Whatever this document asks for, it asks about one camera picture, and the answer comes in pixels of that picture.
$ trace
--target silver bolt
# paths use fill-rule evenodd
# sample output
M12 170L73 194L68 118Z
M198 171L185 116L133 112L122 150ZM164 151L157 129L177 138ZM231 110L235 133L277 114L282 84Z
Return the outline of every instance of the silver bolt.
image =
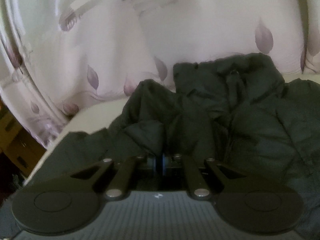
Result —
M114 188L114 189L109 189L107 192L106 192L106 195L108 197L119 197L122 195L122 191L117 189L117 188Z
M194 193L197 197L206 197L210 194L210 191L205 188L198 188Z

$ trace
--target floral curtain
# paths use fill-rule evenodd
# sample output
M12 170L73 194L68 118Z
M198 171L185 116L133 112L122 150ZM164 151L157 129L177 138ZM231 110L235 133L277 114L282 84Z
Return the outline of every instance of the floral curtain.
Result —
M0 93L45 147L81 109L174 87L173 65L269 55L282 74L320 72L320 0L1 0Z

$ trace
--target ribbed gray surface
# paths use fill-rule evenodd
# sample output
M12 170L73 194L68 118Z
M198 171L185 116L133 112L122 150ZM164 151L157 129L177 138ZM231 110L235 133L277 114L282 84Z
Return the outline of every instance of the ribbed gray surface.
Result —
M254 236L222 221L208 202L186 192L132 192L105 205L85 228L64 236L36 236L22 232L15 240L301 240L291 231L278 236Z

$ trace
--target curtain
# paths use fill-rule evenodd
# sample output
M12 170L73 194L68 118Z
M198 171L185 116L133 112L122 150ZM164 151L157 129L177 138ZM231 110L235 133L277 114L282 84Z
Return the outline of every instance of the curtain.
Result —
M177 62L261 52L282 74L319 73L319 3L305 58L297 0L1 0L1 97L47 147L144 79L174 88Z

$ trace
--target wooden furniture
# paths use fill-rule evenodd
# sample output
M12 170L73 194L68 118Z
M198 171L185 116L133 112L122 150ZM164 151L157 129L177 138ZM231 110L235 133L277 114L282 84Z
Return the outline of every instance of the wooden furniture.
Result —
M28 176L45 152L45 149L19 124L0 103L0 152Z

